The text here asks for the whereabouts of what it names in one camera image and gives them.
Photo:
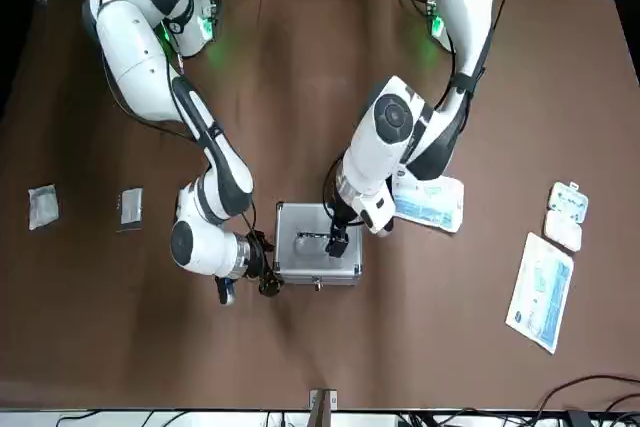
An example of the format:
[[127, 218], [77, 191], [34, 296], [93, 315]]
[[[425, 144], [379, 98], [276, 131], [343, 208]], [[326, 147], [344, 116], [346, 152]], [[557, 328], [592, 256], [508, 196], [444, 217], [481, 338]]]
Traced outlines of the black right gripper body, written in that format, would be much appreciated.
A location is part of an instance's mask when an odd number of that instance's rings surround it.
[[256, 242], [256, 239], [253, 236], [253, 231], [251, 231], [246, 237], [250, 248], [250, 254], [245, 276], [250, 279], [260, 277], [268, 267], [268, 260], [266, 259], [267, 253], [263, 252], [260, 245]]

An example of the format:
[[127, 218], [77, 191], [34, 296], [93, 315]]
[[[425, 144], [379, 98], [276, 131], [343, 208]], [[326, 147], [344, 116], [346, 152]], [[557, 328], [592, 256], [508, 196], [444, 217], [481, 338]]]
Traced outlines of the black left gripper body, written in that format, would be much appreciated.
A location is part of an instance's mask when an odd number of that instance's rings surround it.
[[340, 197], [332, 197], [328, 202], [335, 221], [352, 221], [353, 209]]

